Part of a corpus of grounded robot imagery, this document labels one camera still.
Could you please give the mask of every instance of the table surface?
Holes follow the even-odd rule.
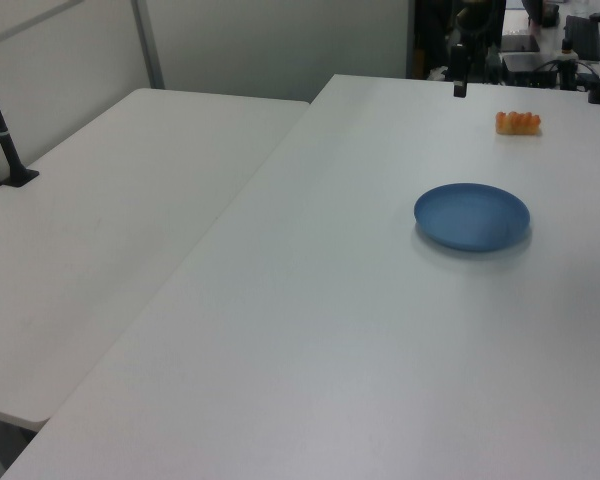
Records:
[[[560,3],[560,24],[555,28],[539,28],[536,25],[529,25],[529,15],[525,10],[507,10],[504,17],[503,34],[527,34],[531,33],[536,37],[541,53],[554,53],[562,48],[562,39],[564,38],[564,27],[567,24],[567,16],[571,15],[573,0],[567,3]],[[600,0],[590,0],[588,14],[600,12]],[[589,64],[600,75],[600,62],[585,62]],[[580,70],[587,72],[586,68],[580,67]]]
[[[37,430],[307,108],[139,90],[0,188],[0,419]]]
[[[423,238],[452,182],[518,195],[531,235]],[[600,479],[600,106],[334,77],[4,477],[29,478]]]

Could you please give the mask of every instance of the orange object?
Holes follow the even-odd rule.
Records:
[[[540,117],[531,112],[498,112],[496,132],[500,135],[537,135],[540,131]]]

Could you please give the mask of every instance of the blue plate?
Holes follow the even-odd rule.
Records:
[[[457,250],[487,252],[520,241],[529,228],[529,210],[509,192],[477,183],[429,190],[414,207],[429,237]]]

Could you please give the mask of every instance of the white wall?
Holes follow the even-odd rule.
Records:
[[[169,89],[312,101],[335,73],[407,71],[414,0],[141,1]]]
[[[130,0],[85,0],[0,43],[0,106],[25,165],[148,86]]]

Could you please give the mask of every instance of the white desk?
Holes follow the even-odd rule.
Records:
[[[307,105],[139,90],[0,188],[0,419],[33,430]]]
[[[536,25],[529,26],[529,15],[525,10],[507,10],[504,17],[503,34],[527,34],[536,37],[541,53],[553,53],[562,48],[564,38],[564,27],[567,24],[567,16],[571,15],[572,4],[570,2],[559,4],[560,25],[554,28],[539,28]],[[590,0],[589,14],[600,12],[600,0]],[[586,62],[600,75],[600,63]]]
[[[462,181],[530,239],[423,239]],[[600,106],[335,77],[4,478],[600,479]]]

